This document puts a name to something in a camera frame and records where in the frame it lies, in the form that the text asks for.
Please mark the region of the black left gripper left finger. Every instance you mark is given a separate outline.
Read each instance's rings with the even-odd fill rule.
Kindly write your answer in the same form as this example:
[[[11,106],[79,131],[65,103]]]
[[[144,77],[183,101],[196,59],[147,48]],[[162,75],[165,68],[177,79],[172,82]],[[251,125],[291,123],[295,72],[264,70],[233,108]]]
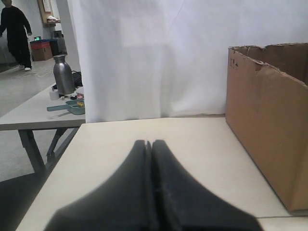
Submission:
[[[134,142],[120,167],[97,189],[59,209],[47,231],[150,231],[149,142]]]

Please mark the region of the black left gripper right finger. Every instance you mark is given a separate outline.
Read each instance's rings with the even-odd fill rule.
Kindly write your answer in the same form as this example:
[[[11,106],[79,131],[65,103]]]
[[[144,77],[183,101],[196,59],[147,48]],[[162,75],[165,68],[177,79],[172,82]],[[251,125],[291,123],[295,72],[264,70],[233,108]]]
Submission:
[[[163,140],[152,145],[152,179],[162,231],[261,231],[257,219],[200,184]]]

